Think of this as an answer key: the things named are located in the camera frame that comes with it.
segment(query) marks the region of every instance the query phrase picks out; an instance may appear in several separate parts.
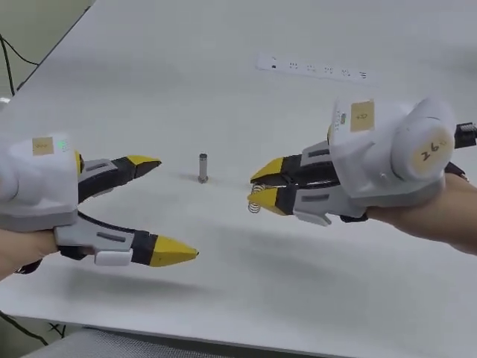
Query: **spring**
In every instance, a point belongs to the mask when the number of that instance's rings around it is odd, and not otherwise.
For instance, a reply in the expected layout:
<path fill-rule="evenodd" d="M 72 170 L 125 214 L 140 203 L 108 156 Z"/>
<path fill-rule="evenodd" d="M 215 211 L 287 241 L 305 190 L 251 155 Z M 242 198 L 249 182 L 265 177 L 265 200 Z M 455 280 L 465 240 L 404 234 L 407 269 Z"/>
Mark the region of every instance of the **spring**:
<path fill-rule="evenodd" d="M 254 184 L 252 186 L 252 194 L 255 192 L 261 192 L 263 189 L 266 188 L 267 187 L 264 184 Z M 248 203 L 248 211 L 250 211 L 252 214 L 258 214 L 260 209 L 262 209 L 260 205 L 250 202 Z"/>

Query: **white table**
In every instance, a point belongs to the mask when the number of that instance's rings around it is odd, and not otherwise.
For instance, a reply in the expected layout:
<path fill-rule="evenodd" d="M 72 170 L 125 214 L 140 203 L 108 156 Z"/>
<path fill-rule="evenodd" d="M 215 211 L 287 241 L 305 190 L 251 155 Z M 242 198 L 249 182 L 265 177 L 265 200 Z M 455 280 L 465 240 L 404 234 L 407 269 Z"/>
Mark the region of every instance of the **white table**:
<path fill-rule="evenodd" d="M 159 156 L 159 169 L 82 210 L 182 239 L 200 256 L 161 269 L 53 256 L 2 282 L 0 308 L 310 354 L 472 356 L 475 257 L 377 222 L 324 228 L 247 211 L 249 177 L 321 141 L 338 95 L 417 101 L 439 91 L 462 122 L 475 118 L 477 82 L 442 71 L 449 63 L 434 58 L 445 43 L 419 35 L 437 13 L 329 2 L 99 0 L 0 113 L 0 128 L 67 130 L 86 159 Z M 260 72 L 261 51 L 365 66 L 379 87 Z M 202 151 L 204 185 L 195 180 Z M 455 162 L 477 180 L 474 155 L 461 150 Z"/>

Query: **sticker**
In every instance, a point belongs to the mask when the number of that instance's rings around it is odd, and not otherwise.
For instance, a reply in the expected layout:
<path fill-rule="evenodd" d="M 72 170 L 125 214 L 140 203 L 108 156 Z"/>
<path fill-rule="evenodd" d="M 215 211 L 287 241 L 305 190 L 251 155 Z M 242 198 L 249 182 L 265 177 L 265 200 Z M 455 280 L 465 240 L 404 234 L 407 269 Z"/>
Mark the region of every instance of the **sticker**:
<path fill-rule="evenodd" d="M 361 132 L 374 129 L 374 101 L 351 104 L 350 131 Z"/>
<path fill-rule="evenodd" d="M 438 129 L 429 141 L 412 154 L 412 167 L 416 173 L 424 175 L 436 164 L 442 161 L 447 163 L 453 149 L 454 145 L 449 133 L 443 128 Z"/>
<path fill-rule="evenodd" d="M 33 138 L 33 155 L 48 155 L 54 153 L 53 137 Z"/>

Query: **metal cylinder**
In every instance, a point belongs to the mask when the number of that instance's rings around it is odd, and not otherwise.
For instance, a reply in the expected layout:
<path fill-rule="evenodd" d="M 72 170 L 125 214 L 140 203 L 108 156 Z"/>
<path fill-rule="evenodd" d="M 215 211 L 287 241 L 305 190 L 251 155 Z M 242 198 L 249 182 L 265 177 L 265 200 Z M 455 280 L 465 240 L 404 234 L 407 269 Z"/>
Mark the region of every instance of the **metal cylinder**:
<path fill-rule="evenodd" d="M 207 176 L 207 154 L 199 154 L 199 183 L 206 183 L 209 180 Z"/>

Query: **hand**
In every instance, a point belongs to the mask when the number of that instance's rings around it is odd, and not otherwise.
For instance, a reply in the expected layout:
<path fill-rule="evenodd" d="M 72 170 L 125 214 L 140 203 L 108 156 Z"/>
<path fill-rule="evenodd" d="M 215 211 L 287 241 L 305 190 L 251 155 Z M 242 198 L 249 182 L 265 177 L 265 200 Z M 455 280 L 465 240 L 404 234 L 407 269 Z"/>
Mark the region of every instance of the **hand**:
<path fill-rule="evenodd" d="M 56 251 L 51 230 L 33 233 L 0 230 L 0 280 Z"/>
<path fill-rule="evenodd" d="M 477 254 L 477 188 L 465 179 L 446 174 L 441 194 L 416 207 L 372 207 L 368 217 L 393 225 L 409 235 L 446 242 Z"/>

